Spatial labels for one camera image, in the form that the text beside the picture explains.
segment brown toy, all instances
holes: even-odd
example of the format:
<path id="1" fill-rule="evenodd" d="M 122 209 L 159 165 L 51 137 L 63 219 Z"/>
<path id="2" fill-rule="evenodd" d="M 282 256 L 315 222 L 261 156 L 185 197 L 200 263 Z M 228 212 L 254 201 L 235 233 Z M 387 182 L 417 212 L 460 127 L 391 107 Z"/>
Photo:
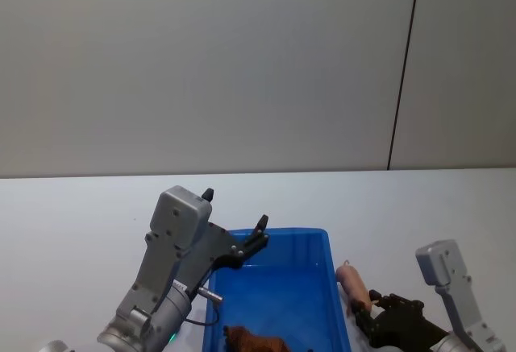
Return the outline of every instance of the brown toy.
<path id="1" fill-rule="evenodd" d="M 243 326 L 225 326 L 226 344 L 232 352 L 290 352 L 280 338 L 263 338 Z"/>
<path id="2" fill-rule="evenodd" d="M 335 278 L 342 285 L 342 289 L 346 292 L 350 300 L 357 300 L 364 303 L 368 312 L 371 312 L 372 302 L 369 298 L 368 289 L 365 287 L 364 281 L 360 278 L 358 271 L 349 264 L 348 261 L 337 269 Z M 350 305 L 347 306 L 346 314 L 349 315 Z"/>

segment gray wall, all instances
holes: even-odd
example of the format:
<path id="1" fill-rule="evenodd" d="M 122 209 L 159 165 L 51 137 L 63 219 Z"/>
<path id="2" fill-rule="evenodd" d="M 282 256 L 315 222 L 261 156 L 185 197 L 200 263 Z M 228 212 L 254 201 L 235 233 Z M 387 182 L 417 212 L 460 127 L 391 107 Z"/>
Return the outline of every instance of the gray wall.
<path id="1" fill-rule="evenodd" d="M 516 165 L 516 0 L 418 0 L 392 168 Z M 413 0 L 0 0 L 0 176 L 386 169 Z"/>

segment pink sausage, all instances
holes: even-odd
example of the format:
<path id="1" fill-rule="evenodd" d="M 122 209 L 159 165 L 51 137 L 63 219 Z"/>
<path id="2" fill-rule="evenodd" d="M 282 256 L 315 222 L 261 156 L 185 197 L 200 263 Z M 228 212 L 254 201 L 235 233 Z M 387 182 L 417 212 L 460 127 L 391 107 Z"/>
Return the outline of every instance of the pink sausage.
<path id="1" fill-rule="evenodd" d="M 335 278 L 340 282 L 342 289 L 344 289 L 350 299 L 362 301 L 365 304 L 365 308 L 371 312 L 372 303 L 369 299 L 368 289 L 353 266 L 346 261 L 335 272 Z"/>

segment white tabletop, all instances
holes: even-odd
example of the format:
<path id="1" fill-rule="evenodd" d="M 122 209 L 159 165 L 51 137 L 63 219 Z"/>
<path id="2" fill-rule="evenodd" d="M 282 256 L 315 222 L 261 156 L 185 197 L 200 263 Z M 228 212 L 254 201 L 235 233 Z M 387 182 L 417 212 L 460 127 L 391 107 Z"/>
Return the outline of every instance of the white tabletop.
<path id="1" fill-rule="evenodd" d="M 349 259 L 368 288 L 422 300 L 450 329 L 424 284 L 416 248 L 457 239 L 486 322 L 516 350 L 516 170 L 322 172 L 0 180 L 0 350 L 37 351 L 61 338 L 91 343 L 131 286 L 157 197 L 180 184 L 215 189 L 211 220 L 252 227 L 322 227 L 334 264 Z M 206 302 L 190 316 L 202 320 Z M 347 319 L 354 351 L 365 350 Z M 168 352 L 198 352 L 185 324 Z"/>

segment blue container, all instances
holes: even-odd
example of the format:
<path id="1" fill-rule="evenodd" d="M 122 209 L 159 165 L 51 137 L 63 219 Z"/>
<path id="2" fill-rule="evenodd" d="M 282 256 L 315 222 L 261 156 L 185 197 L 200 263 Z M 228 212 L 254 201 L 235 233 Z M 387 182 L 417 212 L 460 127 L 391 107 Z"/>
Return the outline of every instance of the blue container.
<path id="1" fill-rule="evenodd" d="M 250 230 L 232 231 L 243 239 Z M 220 321 L 206 327 L 202 352 L 226 352 L 223 326 L 242 325 L 282 338 L 292 352 L 351 352 L 328 234 L 320 229 L 267 229 L 268 245 L 240 270 L 210 277 L 224 297 Z M 208 304 L 206 321 L 215 319 Z"/>

